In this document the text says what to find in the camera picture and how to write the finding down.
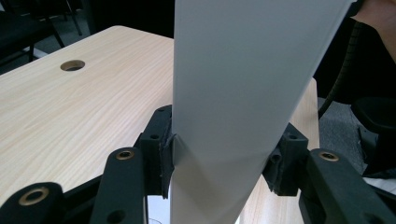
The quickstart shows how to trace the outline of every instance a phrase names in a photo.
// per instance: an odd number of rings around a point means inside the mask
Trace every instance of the light wood tabletop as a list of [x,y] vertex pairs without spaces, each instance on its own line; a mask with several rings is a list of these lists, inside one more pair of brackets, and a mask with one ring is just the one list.
[[[99,176],[110,152],[132,146],[154,110],[172,104],[173,53],[173,39],[116,26],[0,76],[0,204],[33,183],[68,191]],[[73,60],[85,66],[62,70]],[[314,80],[291,122],[318,147]],[[302,222],[297,200],[261,178],[241,223]]]

